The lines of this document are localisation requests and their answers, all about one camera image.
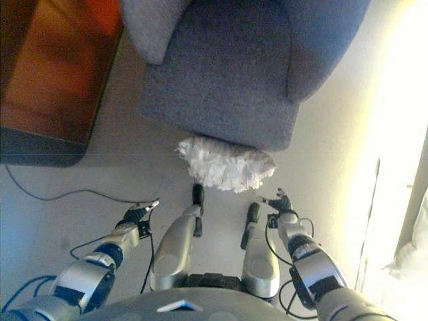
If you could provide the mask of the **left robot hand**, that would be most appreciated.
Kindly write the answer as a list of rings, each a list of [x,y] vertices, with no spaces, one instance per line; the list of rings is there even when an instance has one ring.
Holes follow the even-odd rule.
[[[159,205],[159,199],[148,203],[135,203],[124,214],[124,220],[139,223],[144,216]]]

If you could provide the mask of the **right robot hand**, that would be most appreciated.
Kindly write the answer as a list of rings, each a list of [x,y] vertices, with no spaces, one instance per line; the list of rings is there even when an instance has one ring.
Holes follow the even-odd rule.
[[[268,199],[267,197],[258,196],[257,200],[275,209],[278,213],[286,213],[293,209],[290,198],[282,188],[277,188],[276,198]]]

